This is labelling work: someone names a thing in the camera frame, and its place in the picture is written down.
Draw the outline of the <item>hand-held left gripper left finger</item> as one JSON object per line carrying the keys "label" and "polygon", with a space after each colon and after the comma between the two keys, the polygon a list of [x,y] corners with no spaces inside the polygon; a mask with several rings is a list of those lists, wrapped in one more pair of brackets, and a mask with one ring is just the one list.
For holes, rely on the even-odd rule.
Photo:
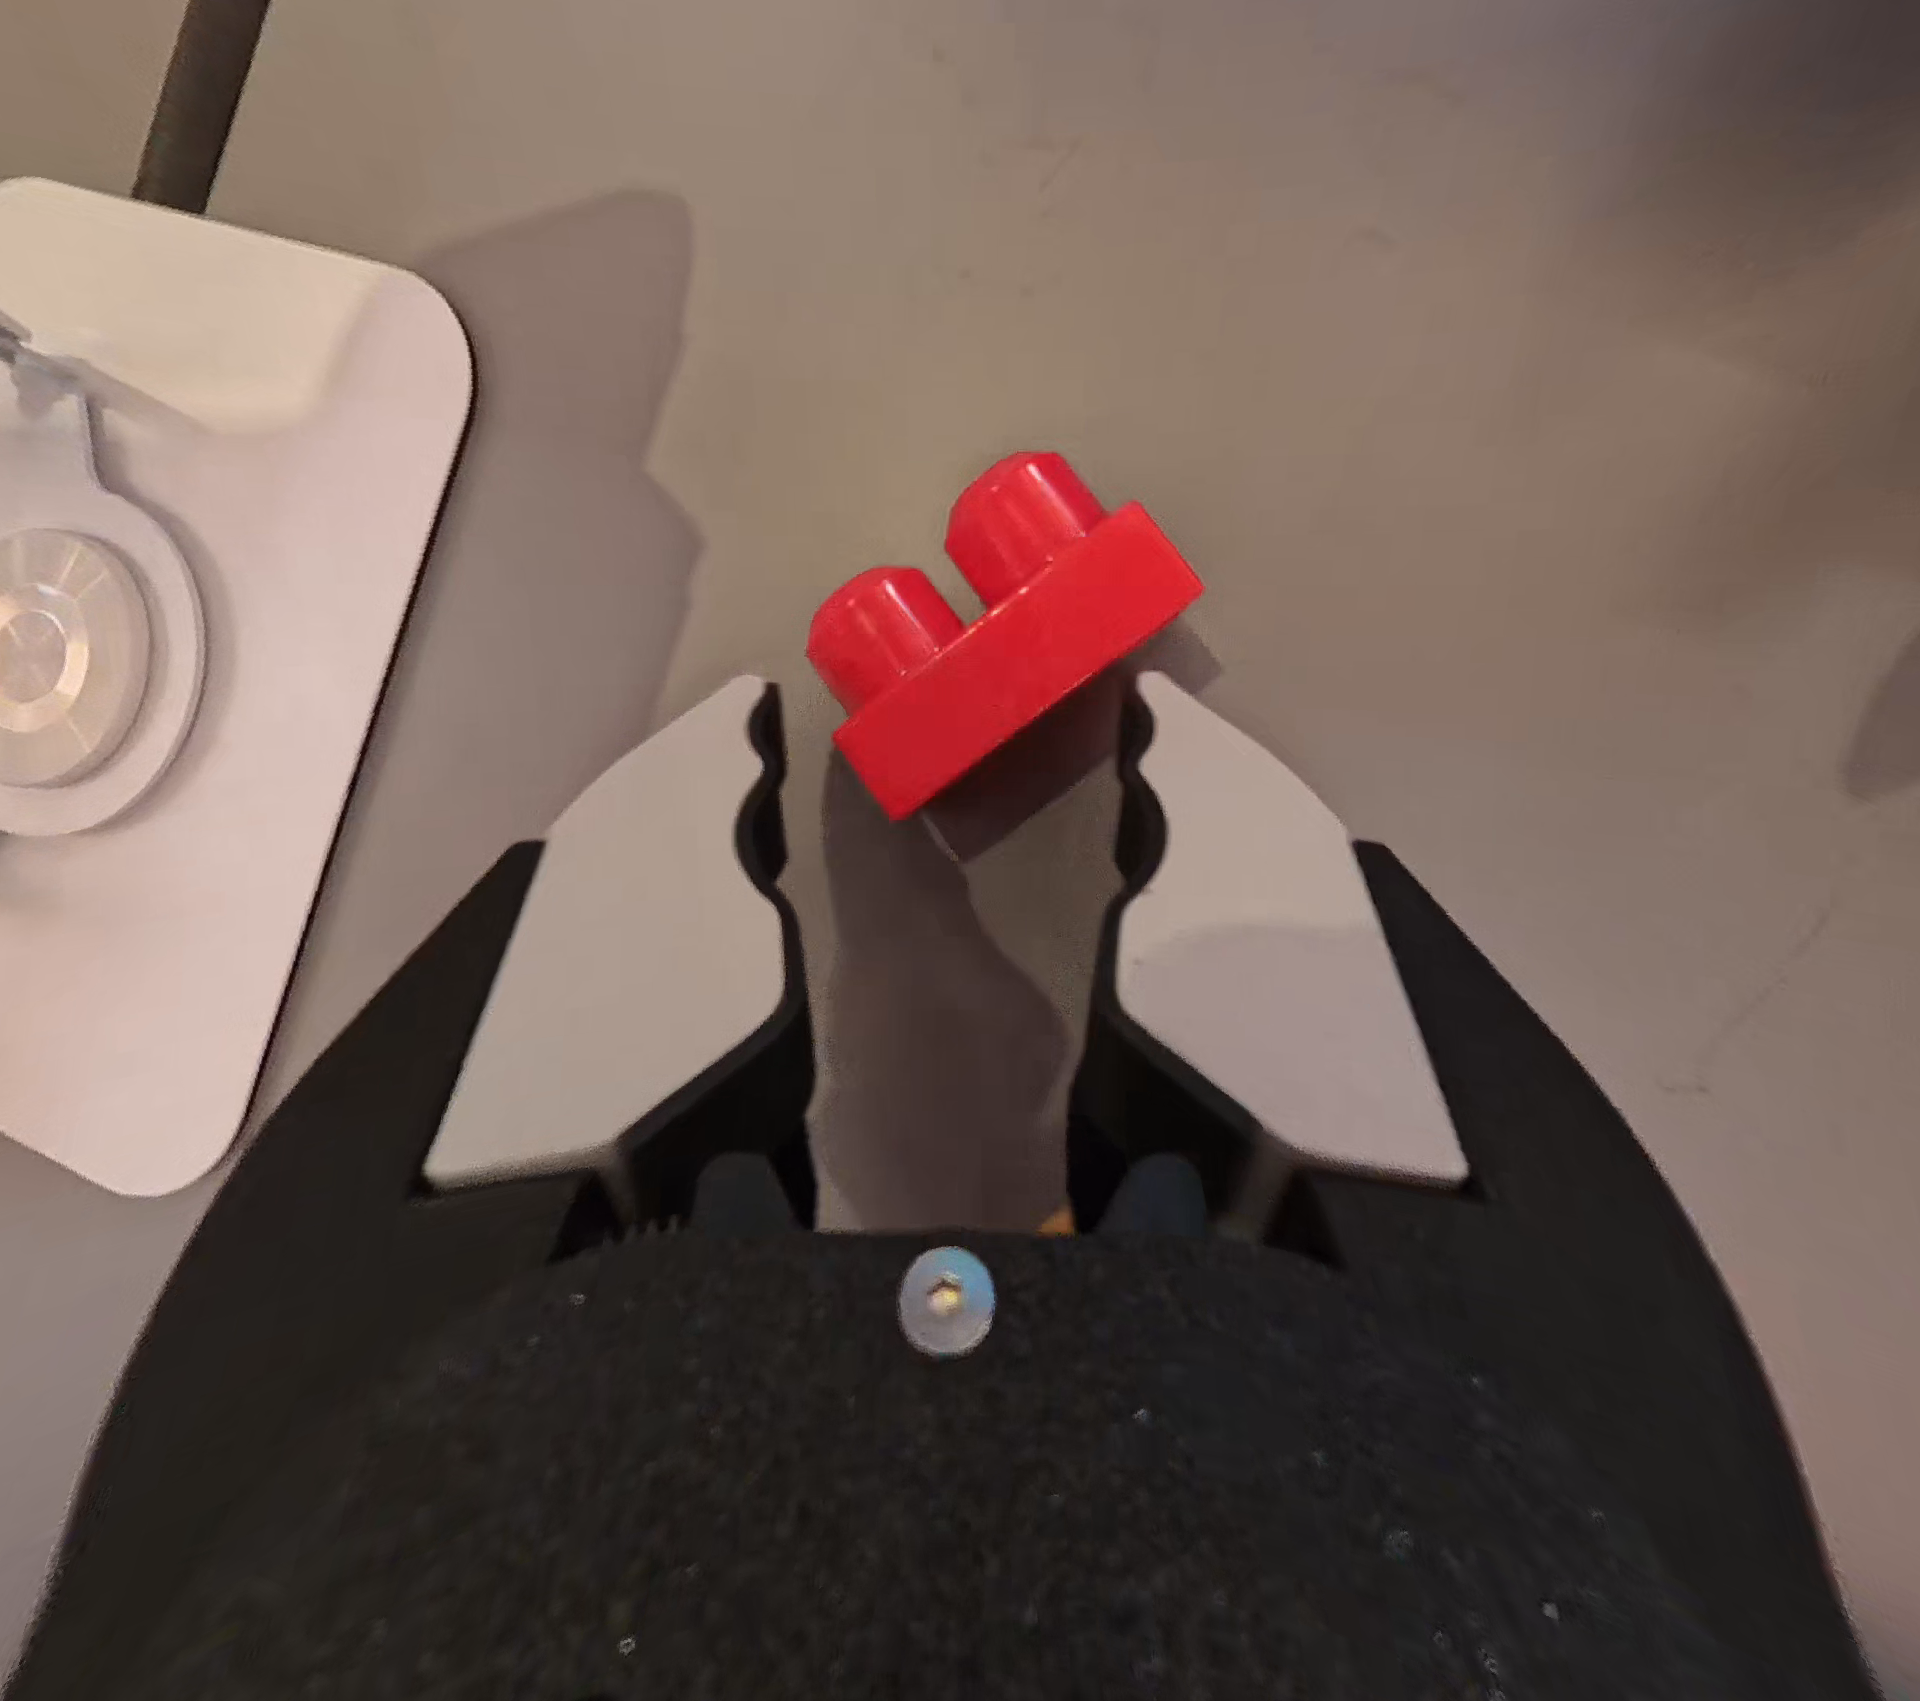
{"label": "hand-held left gripper left finger", "polygon": [[780,779],[780,685],[728,675],[566,803],[422,1156],[430,1188],[613,1156],[631,1188],[687,1188],[699,1165],[672,1130],[767,1156],[807,1141]]}

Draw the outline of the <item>grey desk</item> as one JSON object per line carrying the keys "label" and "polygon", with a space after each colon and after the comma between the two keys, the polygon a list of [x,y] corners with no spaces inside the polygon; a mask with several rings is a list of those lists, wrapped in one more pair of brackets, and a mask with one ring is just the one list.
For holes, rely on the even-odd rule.
{"label": "grey desk", "polygon": [[1913,0],[271,0],[212,213],[491,369],[394,700],[470,779],[384,756],[273,1087],[772,670],[827,1188],[1036,1215],[1116,796],[956,872],[801,660],[1036,439],[1639,1123],[1820,1499],[1913,1456]]}

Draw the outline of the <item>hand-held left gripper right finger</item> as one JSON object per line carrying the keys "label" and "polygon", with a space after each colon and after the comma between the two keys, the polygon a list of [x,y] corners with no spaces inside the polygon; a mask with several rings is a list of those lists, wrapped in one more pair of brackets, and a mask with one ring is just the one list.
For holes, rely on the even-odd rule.
{"label": "hand-held left gripper right finger", "polygon": [[1260,1165],[1468,1188],[1351,822],[1167,670],[1123,707],[1123,895],[1099,922],[1072,1188],[1184,1156],[1206,1188]]}

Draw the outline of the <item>white tilting stand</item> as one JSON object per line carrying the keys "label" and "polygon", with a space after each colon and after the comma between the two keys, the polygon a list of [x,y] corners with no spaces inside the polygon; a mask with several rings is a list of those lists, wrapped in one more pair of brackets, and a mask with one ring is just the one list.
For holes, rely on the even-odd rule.
{"label": "white tilting stand", "polygon": [[112,1193],[235,1141],[473,410],[408,268],[0,185],[0,1123]]}

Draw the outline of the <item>red two-stud block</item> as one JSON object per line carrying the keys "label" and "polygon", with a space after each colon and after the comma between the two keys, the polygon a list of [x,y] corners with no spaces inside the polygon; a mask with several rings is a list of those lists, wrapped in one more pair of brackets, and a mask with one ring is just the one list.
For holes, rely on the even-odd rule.
{"label": "red two-stud block", "polygon": [[1099,502],[1036,445],[956,499],[946,565],[975,619],[905,565],[839,580],[807,619],[807,662],[843,707],[835,748],[898,822],[1206,599],[1139,499]]}

